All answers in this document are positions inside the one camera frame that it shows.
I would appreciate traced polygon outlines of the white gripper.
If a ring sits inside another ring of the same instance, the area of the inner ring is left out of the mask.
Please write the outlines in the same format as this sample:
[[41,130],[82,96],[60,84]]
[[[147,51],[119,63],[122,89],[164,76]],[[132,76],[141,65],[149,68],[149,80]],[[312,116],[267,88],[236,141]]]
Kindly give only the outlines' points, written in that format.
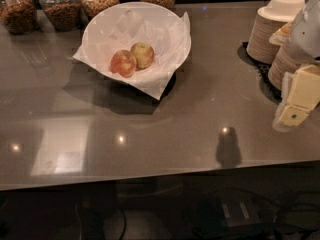
[[[293,23],[284,24],[269,42],[277,46],[288,44],[290,56],[301,63],[319,64],[320,0],[308,0]],[[286,72],[281,97],[272,126],[279,132],[288,132],[300,126],[320,103],[320,67],[303,65],[294,74]]]

